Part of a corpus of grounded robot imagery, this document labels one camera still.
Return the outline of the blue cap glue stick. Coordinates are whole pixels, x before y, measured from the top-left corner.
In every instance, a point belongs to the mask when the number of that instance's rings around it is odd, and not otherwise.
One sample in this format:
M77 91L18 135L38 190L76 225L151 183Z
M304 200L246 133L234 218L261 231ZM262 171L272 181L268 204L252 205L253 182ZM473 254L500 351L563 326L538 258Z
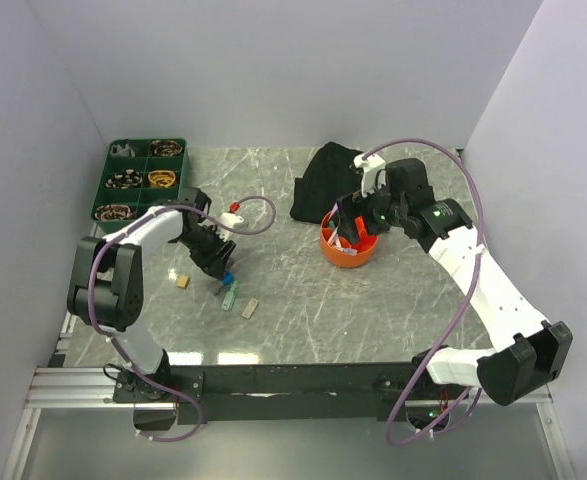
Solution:
M234 281L235 281L234 274L231 271L225 272L224 275L222 276L222 279L219 281L219 283L212 287L212 290L211 290L212 294L213 295L220 294L227 287L232 285Z

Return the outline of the mint green correction tape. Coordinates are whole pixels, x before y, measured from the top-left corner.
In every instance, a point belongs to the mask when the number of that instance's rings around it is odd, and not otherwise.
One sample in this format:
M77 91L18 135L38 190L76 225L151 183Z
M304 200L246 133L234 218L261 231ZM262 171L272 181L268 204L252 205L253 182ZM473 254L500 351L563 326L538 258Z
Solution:
M237 298L238 289L239 289L239 282L238 281L234 281L229 285L229 287L224 295L224 298L222 300L222 304L221 304L221 308L223 311L231 311L232 310L234 303L235 303L235 300Z

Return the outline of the orange round pen holder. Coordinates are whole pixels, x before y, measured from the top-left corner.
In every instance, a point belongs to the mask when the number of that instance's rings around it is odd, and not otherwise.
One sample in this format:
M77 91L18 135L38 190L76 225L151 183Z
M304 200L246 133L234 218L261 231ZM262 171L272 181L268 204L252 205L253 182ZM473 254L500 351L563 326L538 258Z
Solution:
M378 238L369 235L362 217L355 220L359 241L349 243L337 232L337 208L325 215L320 228L320 249L327 261L340 268L357 268L369 261L376 249Z

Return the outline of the small cork block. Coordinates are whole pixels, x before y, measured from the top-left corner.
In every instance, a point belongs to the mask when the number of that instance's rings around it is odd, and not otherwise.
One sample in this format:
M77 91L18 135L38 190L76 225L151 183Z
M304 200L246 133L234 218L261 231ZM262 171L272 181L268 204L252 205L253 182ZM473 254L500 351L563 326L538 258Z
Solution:
M180 289L186 289L189 285L190 277L188 275L181 275L177 280L177 287Z

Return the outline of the long cork eraser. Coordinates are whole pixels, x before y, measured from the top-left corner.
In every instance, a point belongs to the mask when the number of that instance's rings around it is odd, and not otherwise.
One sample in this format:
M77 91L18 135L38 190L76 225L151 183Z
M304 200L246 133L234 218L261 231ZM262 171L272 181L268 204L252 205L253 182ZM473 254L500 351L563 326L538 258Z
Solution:
M242 317L244 319L250 319L252 317L252 315L254 314L255 310L257 309L257 306L259 305L259 300L256 298L251 298L245 309L242 312Z

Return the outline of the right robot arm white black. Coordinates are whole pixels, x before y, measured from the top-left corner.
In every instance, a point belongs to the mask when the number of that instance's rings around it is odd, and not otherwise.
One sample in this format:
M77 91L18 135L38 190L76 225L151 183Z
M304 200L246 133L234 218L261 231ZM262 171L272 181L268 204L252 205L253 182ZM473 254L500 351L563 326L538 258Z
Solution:
M550 322L524 298L482 243L479 224L457 201L436 199L424 163L358 155L353 168L361 187L336 202L338 235L355 244L362 233L401 228L469 294L491 341L484 350L439 348L411 374L414 392L433 398L446 384L477 387L507 406L557 379L571 330Z

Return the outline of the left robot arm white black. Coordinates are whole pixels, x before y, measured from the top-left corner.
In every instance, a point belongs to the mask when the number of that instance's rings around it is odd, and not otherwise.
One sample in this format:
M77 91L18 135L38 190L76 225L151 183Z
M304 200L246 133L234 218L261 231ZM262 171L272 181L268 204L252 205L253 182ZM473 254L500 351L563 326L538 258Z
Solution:
M227 229L236 228L242 219L226 212L206 224L210 205L204 192L189 188L183 199L150 207L142 217L111 235L86 236L76 248L67 309L115 343L125 368L141 373L137 389L152 402L170 395L173 378L168 354L140 319L143 261L167 243L180 243L204 274L222 283L230 279L236 243Z

